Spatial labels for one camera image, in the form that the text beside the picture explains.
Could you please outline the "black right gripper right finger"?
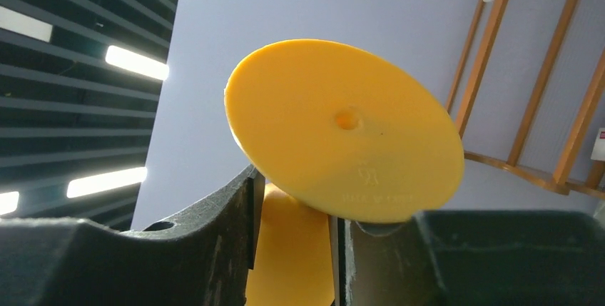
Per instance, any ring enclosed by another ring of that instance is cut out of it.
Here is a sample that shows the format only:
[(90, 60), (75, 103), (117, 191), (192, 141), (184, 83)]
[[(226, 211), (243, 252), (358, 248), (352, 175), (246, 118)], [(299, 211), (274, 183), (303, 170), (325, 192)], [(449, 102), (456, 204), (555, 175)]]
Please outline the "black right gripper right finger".
[(602, 305), (604, 229), (563, 210), (330, 221), (336, 305)]

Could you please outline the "orange plastic wine glass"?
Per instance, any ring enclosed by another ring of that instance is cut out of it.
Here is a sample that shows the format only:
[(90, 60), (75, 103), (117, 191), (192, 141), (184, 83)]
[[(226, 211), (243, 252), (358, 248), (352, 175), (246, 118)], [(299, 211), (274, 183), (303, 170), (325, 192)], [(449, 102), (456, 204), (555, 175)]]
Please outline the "orange plastic wine glass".
[(396, 65), (291, 39), (247, 55), (224, 90), (235, 142), (266, 178), (249, 305), (329, 305), (328, 218), (399, 223), (442, 207), (464, 175), (459, 131)]

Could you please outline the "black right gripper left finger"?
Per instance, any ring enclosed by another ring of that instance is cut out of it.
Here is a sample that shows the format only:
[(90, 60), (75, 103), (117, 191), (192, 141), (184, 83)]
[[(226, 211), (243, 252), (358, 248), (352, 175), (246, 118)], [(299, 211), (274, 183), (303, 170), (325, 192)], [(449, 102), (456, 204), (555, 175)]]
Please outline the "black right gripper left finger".
[(244, 305), (264, 177), (248, 166), (144, 230), (76, 218), (1, 221), (3, 305)]

